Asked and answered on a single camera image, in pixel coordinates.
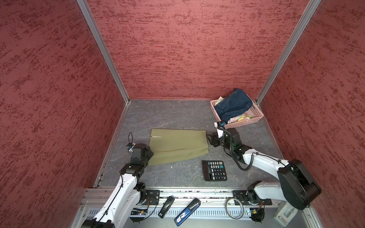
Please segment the olive green skirt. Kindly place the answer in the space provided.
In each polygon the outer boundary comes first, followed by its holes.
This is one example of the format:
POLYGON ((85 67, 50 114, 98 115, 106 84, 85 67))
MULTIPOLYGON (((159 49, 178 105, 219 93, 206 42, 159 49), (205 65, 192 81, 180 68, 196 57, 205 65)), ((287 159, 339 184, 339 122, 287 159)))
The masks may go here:
POLYGON ((186 161, 209 153, 206 131, 153 129, 149 143, 150 166, 186 161))

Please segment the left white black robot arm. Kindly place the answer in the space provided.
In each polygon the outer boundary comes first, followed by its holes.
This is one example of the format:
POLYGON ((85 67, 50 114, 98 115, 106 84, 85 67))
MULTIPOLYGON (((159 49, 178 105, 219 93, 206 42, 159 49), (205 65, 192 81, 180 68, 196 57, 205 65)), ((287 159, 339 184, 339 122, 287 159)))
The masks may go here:
POLYGON ((146 187, 140 178, 154 153, 143 143, 130 142, 128 151, 132 153, 129 163, 120 170, 117 186, 102 209, 93 217, 85 220, 83 228, 122 228, 133 208, 146 199, 146 187))

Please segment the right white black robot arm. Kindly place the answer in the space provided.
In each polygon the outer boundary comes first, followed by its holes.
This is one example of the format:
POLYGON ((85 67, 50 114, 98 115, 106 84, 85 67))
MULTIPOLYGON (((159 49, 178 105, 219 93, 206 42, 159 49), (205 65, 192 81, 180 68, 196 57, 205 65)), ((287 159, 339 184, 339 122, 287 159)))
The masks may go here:
POLYGON ((277 179, 276 182, 258 180, 251 184, 244 197, 251 205, 258 205, 266 199, 281 200, 302 211, 322 193, 321 187, 301 161, 281 160, 260 153, 243 144, 234 128, 219 126, 216 133, 206 137, 213 147, 223 147, 241 171, 256 167, 277 179))

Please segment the black desk calculator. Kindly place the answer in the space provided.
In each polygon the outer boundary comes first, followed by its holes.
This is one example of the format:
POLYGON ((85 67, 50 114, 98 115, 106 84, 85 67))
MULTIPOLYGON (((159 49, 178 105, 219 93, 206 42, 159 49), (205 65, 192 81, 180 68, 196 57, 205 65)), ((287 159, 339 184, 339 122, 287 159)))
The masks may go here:
POLYGON ((205 181, 227 181, 227 173, 223 161, 202 161, 202 172, 205 181))

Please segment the blue denim skirt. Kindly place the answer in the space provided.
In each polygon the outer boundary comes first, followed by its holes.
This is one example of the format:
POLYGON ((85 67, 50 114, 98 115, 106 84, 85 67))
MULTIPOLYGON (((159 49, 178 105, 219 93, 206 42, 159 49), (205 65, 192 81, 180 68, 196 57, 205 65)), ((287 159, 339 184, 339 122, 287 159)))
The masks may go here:
POLYGON ((252 105, 252 100, 244 91, 235 89, 229 96, 215 105, 214 109, 221 121, 227 124, 231 118, 244 114, 252 105))

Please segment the pastel patterned cloth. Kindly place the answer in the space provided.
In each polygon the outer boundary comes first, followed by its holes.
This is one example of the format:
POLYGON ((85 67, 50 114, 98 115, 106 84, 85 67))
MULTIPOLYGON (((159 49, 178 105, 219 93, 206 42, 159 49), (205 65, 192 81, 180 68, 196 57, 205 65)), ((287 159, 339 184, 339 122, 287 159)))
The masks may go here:
POLYGON ((254 116, 249 115, 247 113, 243 113, 241 115, 238 115, 236 117, 232 117, 227 123, 231 124, 231 123, 236 123, 236 122, 241 122, 241 121, 245 121, 245 120, 250 120, 253 119, 254 116))

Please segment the pink plastic basket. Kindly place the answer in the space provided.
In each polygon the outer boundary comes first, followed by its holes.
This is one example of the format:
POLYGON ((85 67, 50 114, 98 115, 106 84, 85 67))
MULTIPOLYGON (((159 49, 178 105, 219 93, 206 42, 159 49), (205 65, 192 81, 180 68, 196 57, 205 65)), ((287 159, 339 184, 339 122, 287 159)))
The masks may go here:
MULTIPOLYGON (((214 108, 216 101, 217 100, 210 101, 210 108, 211 108, 211 111, 212 111, 216 121, 220 122, 221 119, 218 116, 218 114, 214 108)), ((264 117, 264 114, 260 111, 260 109, 257 107, 257 105, 255 103, 253 103, 252 107, 244 113, 244 118, 241 121, 235 121, 233 123, 225 123, 224 127, 226 129, 229 129, 229 128, 237 128, 237 127, 248 125, 248 124, 253 124, 253 123, 258 122, 263 117, 264 117)))

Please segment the left small circuit board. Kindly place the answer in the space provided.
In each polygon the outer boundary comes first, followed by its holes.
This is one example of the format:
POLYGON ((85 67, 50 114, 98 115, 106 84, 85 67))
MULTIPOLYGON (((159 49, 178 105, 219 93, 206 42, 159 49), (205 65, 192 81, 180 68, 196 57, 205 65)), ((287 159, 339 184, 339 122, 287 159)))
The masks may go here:
POLYGON ((137 208, 134 208, 131 211, 131 215, 132 216, 146 216, 147 214, 148 214, 148 209, 137 209, 137 208))

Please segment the small circuit board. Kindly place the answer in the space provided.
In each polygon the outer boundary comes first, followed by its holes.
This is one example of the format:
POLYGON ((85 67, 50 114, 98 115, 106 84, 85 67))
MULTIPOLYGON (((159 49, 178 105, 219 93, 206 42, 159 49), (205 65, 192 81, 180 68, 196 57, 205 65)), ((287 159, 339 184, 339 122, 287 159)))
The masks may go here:
POLYGON ((147 214, 148 214, 148 209, 137 209, 137 208, 134 208, 131 211, 131 215, 132 216, 146 216, 147 214))
POLYGON ((251 220, 254 222, 262 223, 265 218, 264 208, 251 210, 251 220))

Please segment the blue black stapler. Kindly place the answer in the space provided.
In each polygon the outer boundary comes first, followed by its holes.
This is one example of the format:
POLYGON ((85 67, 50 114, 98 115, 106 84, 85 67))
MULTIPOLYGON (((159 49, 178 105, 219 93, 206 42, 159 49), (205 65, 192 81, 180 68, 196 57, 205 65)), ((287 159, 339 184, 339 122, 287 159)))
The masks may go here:
POLYGON ((184 208, 179 215, 174 219, 176 226, 182 225, 201 205, 201 201, 198 198, 193 199, 190 204, 184 208))

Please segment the right small circuit board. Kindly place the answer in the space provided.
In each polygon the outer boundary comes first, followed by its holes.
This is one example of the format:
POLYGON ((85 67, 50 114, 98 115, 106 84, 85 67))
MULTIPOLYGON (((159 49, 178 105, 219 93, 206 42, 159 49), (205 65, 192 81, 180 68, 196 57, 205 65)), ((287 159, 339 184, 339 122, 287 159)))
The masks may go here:
POLYGON ((254 222, 262 223, 265 218, 264 208, 251 210, 251 220, 254 222))

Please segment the grey plastic dispenser box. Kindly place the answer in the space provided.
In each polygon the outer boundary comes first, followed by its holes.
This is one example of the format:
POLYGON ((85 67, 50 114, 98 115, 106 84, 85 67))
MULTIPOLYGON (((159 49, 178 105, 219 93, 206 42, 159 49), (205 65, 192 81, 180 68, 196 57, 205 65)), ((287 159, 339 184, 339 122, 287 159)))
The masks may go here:
POLYGON ((297 212, 298 209, 294 208, 287 201, 282 201, 273 218, 281 227, 287 227, 297 212))

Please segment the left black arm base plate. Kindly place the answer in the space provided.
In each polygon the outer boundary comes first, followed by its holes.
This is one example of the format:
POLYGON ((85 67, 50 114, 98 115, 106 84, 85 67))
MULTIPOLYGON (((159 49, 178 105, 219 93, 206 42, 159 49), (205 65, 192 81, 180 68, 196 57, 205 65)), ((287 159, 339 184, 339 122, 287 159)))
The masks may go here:
POLYGON ((145 190, 141 192, 141 199, 137 205, 157 205, 160 198, 160 190, 145 190))

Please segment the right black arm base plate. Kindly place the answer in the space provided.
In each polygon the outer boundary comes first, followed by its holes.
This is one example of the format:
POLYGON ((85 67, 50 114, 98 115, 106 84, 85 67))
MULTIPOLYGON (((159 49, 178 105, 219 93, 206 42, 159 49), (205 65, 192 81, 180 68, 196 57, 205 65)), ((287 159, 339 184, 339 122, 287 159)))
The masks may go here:
MULTIPOLYGON (((252 206, 260 206, 261 203, 259 204, 252 204, 248 201, 248 196, 247 196, 247 190, 233 190, 232 191, 233 193, 233 197, 240 200, 240 202, 242 203, 242 205, 244 206, 249 206, 249 205, 252 205, 252 206)), ((263 206, 271 206, 273 205, 272 203, 272 200, 271 199, 264 199, 262 201, 262 205, 263 206)))

